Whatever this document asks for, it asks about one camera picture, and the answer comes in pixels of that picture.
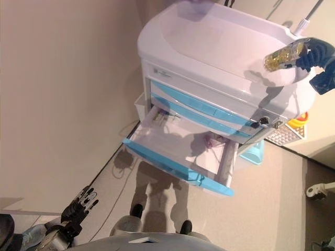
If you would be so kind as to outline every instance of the gray surface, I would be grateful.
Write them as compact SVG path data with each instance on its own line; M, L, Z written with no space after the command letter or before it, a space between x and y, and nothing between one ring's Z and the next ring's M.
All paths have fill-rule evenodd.
M303 250L306 170L306 160L266 143L262 165L237 159L231 184L235 196L225 197L178 184L123 150L95 181L100 203L76 241L108 236L140 202L147 231L174 233L189 218L194 231L229 251Z

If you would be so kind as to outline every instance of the robotic hand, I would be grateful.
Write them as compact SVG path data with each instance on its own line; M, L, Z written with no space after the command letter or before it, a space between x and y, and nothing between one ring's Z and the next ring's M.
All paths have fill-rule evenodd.
M316 38L303 38L307 54L296 60L296 66L308 72L313 66L319 66L325 71L316 75L310 84L319 93L324 94L335 88L335 48Z

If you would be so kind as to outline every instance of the bottle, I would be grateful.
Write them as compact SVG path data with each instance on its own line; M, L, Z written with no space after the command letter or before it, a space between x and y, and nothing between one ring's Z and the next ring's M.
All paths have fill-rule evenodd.
M267 55L264 58L264 67L269 72L287 69L296 65L296 60L307 54L306 42L310 38L298 39L289 45Z

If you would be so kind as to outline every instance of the floor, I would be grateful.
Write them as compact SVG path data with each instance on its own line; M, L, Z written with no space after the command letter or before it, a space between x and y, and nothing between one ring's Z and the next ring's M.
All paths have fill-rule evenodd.
M189 186L122 147L94 181L99 203L75 241L109 236L117 220L141 203L146 232L178 232L190 219L194 231L228 251L304 250L305 243L309 250L311 241L335 233L329 224L335 199L306 201L305 187L334 180L333 170L266 143L260 166L237 159L231 184L235 195L225 197ZM31 216L30 223L41 218L35 220Z

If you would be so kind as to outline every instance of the wall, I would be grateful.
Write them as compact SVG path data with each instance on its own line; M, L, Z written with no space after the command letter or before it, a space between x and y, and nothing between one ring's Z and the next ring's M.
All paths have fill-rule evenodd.
M61 212L135 126L163 1L1 1L0 210Z
M269 16L274 10L276 0L236 0L234 8L261 18ZM294 31L300 20L307 16L317 0L283 0L273 12L269 20L278 24L292 22ZM310 25L302 33L303 36L324 39L335 45L335 1L325 0L312 16ZM322 96L317 95L315 103L309 111L310 120L307 126L307 140L286 145L290 149L335 168L335 110L332 109L335 100L335 90Z

